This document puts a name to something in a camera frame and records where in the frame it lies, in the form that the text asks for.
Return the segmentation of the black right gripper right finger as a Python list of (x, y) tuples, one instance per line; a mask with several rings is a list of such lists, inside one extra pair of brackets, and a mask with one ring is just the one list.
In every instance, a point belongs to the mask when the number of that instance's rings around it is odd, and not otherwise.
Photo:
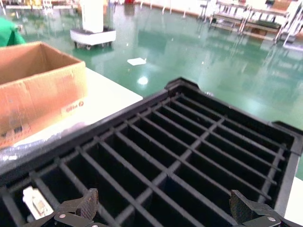
[(247, 199), (238, 190), (231, 190), (230, 209), (239, 227), (299, 227), (278, 214), (270, 206)]

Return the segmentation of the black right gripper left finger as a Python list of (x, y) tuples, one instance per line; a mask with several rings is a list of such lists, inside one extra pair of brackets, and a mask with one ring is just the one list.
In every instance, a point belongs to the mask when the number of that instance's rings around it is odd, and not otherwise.
[(89, 189), (78, 199), (63, 202), (58, 210), (50, 215), (27, 223), (26, 227), (98, 227), (93, 219), (97, 213), (98, 191)]

